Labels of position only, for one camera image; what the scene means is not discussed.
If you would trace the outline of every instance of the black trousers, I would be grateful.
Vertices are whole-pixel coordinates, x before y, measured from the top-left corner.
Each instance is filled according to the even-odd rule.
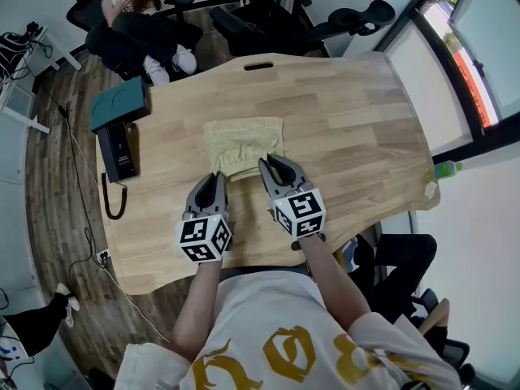
[[[396,322],[410,305],[410,295],[436,255],[437,243],[428,234],[383,234],[374,258],[372,247],[361,236],[354,252],[359,268],[349,273],[374,312],[390,323]],[[388,277],[374,286],[375,266],[396,266]]]
[[[121,13],[109,28],[106,23],[92,28],[85,44],[91,54],[103,59],[108,68],[123,65],[125,71],[142,67],[146,55],[162,65],[170,62],[177,44],[193,49],[202,30],[164,15]]]
[[[29,357],[40,353],[50,345],[59,324],[67,317],[67,305],[67,297],[55,293],[53,300],[44,308],[4,316],[16,332]]]

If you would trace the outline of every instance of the wooden floor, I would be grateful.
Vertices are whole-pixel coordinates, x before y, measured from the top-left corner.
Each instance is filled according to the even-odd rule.
[[[187,21],[197,24],[205,32],[196,53],[202,70],[231,58],[226,41],[213,29],[207,11],[206,8],[187,14]],[[67,110],[72,132],[95,173],[95,138],[89,130],[90,101],[100,92],[119,84],[121,79],[104,68],[98,57],[88,57],[87,51],[77,57],[84,64],[72,85],[74,70],[65,63],[60,71],[46,76],[42,86],[63,105],[70,87]],[[48,136],[34,130],[29,133],[26,197],[34,261],[45,297],[50,301],[58,282],[69,283],[69,266],[89,256],[85,239],[88,224],[81,205],[80,189],[89,211],[97,250],[106,248],[106,238],[96,184],[75,144],[80,173],[78,187],[65,120],[42,86],[34,110],[39,121],[50,127],[51,132]],[[173,327],[190,280],[169,284],[150,295],[132,297],[132,300],[165,335]],[[83,372],[97,367],[115,377],[127,344],[160,341],[109,276],[92,261],[78,263],[72,268],[71,288],[80,298],[82,308],[75,315],[76,325],[72,329],[62,326],[60,334]]]

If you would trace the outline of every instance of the white cable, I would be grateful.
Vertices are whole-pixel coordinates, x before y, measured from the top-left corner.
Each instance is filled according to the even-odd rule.
[[[137,311],[143,317],[143,319],[152,326],[152,328],[158,333],[158,335],[161,338],[163,338],[166,342],[170,342],[161,332],[158,331],[158,329],[155,327],[155,325],[153,325],[152,322],[148,318],[145,317],[145,314],[143,314],[141,312],[141,309],[139,309],[139,306],[137,306],[135,303],[132,302],[132,300],[128,297],[128,295],[123,290],[123,288],[121,288],[121,286],[119,286],[119,283],[117,283],[115,281],[114,276],[106,268],[103,267],[103,270],[106,271],[106,273],[110,276],[110,278],[115,283],[115,285],[119,288],[119,290],[123,293],[123,295],[128,299],[128,301],[137,309]]]
[[[92,55],[90,54],[85,59],[83,59],[83,61],[81,62],[81,65],[83,65],[85,62],[87,62],[87,60],[90,59],[91,56]],[[68,87],[67,96],[65,97],[65,108],[67,108],[68,98],[71,95],[72,84],[74,84],[74,79],[76,78],[77,73],[78,73],[78,70],[76,69],[74,71],[74,75],[72,76],[71,84]],[[80,143],[78,143],[78,140],[75,138],[74,134],[72,133],[71,127],[68,125],[68,120],[67,120],[67,126],[68,126],[68,131],[72,135],[72,139],[74,139],[74,141],[76,142],[76,145],[78,146],[78,149],[80,150],[81,156],[83,156],[84,162],[86,163],[87,168],[89,169],[89,173],[92,176],[92,179],[93,179],[94,183],[96,184],[96,186],[99,187],[98,181],[96,180],[96,176],[94,175],[94,172],[92,172],[92,169],[89,166],[89,161],[85,157],[85,154],[83,153],[83,150],[81,149]]]

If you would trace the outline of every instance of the white cube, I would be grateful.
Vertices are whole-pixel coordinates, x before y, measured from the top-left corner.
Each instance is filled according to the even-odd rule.
[[[231,240],[231,230],[222,215],[187,219],[175,228],[175,244],[192,262],[222,260]]]
[[[275,219],[287,231],[293,240],[323,231],[325,226],[325,205],[315,188],[271,201]]]

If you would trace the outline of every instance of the plastic bottle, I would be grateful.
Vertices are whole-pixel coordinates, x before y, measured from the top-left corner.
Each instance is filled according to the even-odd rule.
[[[462,163],[454,162],[453,160],[448,160],[447,162],[442,162],[434,167],[435,177],[437,179],[449,178],[450,176],[455,176],[457,172],[462,170]]]

